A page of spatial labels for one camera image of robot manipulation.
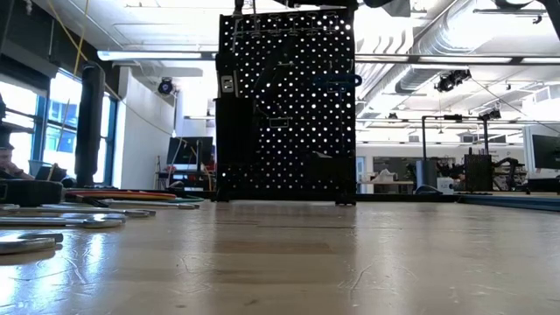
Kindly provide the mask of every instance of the wall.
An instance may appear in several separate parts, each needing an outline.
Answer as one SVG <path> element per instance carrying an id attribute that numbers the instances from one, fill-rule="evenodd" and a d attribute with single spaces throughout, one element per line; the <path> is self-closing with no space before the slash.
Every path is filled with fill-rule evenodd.
<path id="1" fill-rule="evenodd" d="M 153 189 L 156 159 L 165 167 L 174 108 L 121 69 L 113 185 L 123 189 Z"/>
<path id="2" fill-rule="evenodd" d="M 549 124 L 554 130 L 560 131 L 560 124 Z M 527 161 L 527 170 L 529 179 L 553 179 L 560 175 L 560 170 L 536 169 L 535 153 L 533 151 L 533 135 L 558 137 L 558 132 L 542 125 L 534 125 L 523 128 L 523 138 L 525 139 L 525 160 Z"/>
<path id="3" fill-rule="evenodd" d="M 473 153 L 478 153 L 479 149 L 483 149 L 483 145 L 474 145 L 472 147 Z M 456 163 L 463 163 L 463 156 L 468 154 L 469 147 L 457 147 L 446 145 L 428 145 L 427 152 L 428 158 L 431 157 L 450 157 L 455 158 Z M 495 157 L 493 160 L 500 160 L 503 158 L 516 158 L 521 163 L 525 163 L 523 148 L 521 146 L 507 146 L 496 147 L 490 145 L 490 154 Z M 374 157 L 400 157 L 400 158 L 421 158 L 422 145 L 371 145 L 359 144 L 356 147 L 356 157 L 366 158 L 366 172 L 374 171 Z M 367 192 L 371 193 L 372 186 L 368 185 Z"/>

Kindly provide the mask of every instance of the ceiling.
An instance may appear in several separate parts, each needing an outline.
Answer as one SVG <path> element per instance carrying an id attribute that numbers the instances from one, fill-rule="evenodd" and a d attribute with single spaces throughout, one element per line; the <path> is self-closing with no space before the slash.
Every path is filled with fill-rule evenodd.
<path id="1" fill-rule="evenodd" d="M 51 11 L 46 0 L 34 3 Z M 100 50 L 166 50 L 166 51 L 217 51 L 220 14 L 233 11 L 234 0 L 94 0 L 89 2 L 88 20 L 83 11 L 86 0 L 52 0 L 63 23 L 76 33 L 86 27 L 86 40 Z M 412 17 L 391 17 L 384 9 L 361 6 L 354 21 L 357 52 L 359 53 L 407 53 L 414 51 L 426 25 L 446 9 L 452 0 L 411 0 Z M 495 9 L 490 0 L 476 0 L 477 8 Z M 250 5 L 245 13 L 252 13 Z M 527 8 L 541 10 L 543 7 L 531 3 Z M 304 7 L 300 10 L 314 9 Z M 272 0 L 256 0 L 256 11 L 285 11 Z M 535 16 L 474 14 L 471 22 L 461 22 L 452 31 L 457 39 L 476 41 L 484 37 L 470 53 L 498 54 L 559 54 L 560 41 L 554 33 L 550 20 L 544 15 L 539 24 L 533 24 Z M 201 70 L 203 80 L 214 87 L 215 71 L 212 63 L 193 61 L 143 62 L 141 73 L 151 81 L 158 81 L 165 71 L 180 72 L 177 82 L 188 82 Z M 357 90 L 362 99 L 386 80 L 391 65 L 356 65 L 356 72 L 364 82 Z M 395 94 L 393 85 L 388 84 L 372 101 L 363 106 L 360 118 L 384 118 L 389 112 L 399 118 L 420 118 L 424 115 L 442 113 L 480 112 L 496 106 L 497 95 L 507 101 L 500 105 L 502 116 L 507 119 L 529 119 L 517 110 L 522 109 L 522 98 L 533 91 L 560 81 L 560 67 L 554 66 L 471 66 L 472 80 L 456 87 L 449 93 L 440 94 L 434 89 L 438 75 L 427 80 L 415 93 Z M 382 132 L 383 123 L 359 122 L 357 130 L 369 130 L 362 134 Z M 452 131 L 455 134 L 465 129 Z"/>

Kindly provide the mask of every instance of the ductwork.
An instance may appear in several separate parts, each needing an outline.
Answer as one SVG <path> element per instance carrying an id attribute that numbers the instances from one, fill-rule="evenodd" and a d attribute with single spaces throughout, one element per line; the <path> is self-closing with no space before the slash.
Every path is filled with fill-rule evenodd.
<path id="1" fill-rule="evenodd" d="M 473 13 L 479 4 L 475 0 L 458 0 L 452 7 L 413 45 L 411 54 L 466 54 L 472 53 L 494 36 L 495 27 L 487 18 Z M 375 110 L 374 98 L 395 84 L 398 94 L 412 94 L 441 73 L 439 69 L 418 69 L 409 65 L 395 65 L 385 77 L 364 97 L 364 101 Z M 358 113 L 361 116 L 368 106 Z"/>

